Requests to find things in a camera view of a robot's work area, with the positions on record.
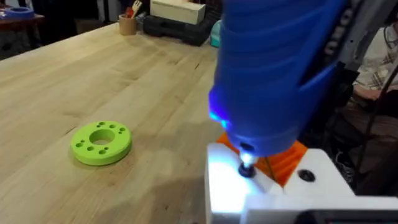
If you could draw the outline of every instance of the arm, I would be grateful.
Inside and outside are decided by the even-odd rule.
[[[380,90],[367,90],[358,84],[354,85],[354,93],[366,100],[377,100],[380,92]]]

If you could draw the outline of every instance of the wire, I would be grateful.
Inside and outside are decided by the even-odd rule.
[[[268,166],[268,169],[269,169],[269,173],[271,175],[271,179],[276,181],[275,175],[274,175],[274,171],[272,171],[272,167],[271,167],[271,164],[269,163],[268,157],[266,157],[266,163],[267,163],[267,166]]]
[[[359,177],[359,173],[360,173],[361,166],[362,166],[362,163],[363,163],[364,155],[366,153],[366,146],[368,145],[369,136],[372,133],[372,127],[373,127],[373,124],[374,124],[374,120],[376,119],[376,115],[379,112],[381,101],[382,101],[384,95],[387,93],[388,88],[390,87],[392,81],[395,79],[395,77],[397,76],[397,73],[398,73],[398,64],[394,63],[394,65],[396,67],[395,67],[394,71],[392,71],[392,73],[391,73],[390,77],[388,78],[386,84],[384,85],[383,89],[381,90],[379,99],[376,101],[376,105],[374,107],[374,110],[373,110],[372,114],[369,117],[368,125],[366,126],[363,144],[362,144],[361,149],[359,150],[358,161],[356,163],[356,169],[355,169],[354,179],[355,179],[355,182],[357,184],[358,184],[358,177]]]

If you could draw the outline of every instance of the blue roll of tape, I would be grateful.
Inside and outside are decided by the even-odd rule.
[[[29,19],[35,16],[33,10],[28,7],[10,7],[4,10],[7,18],[11,19]]]

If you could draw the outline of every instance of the green washer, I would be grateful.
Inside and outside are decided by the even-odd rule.
[[[103,166],[117,162],[129,153],[131,134],[123,124],[99,121],[79,129],[70,145],[80,162]]]

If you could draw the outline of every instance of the pencil cup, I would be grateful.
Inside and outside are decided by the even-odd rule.
[[[135,35],[137,33],[136,19],[119,15],[119,31],[121,35]]]

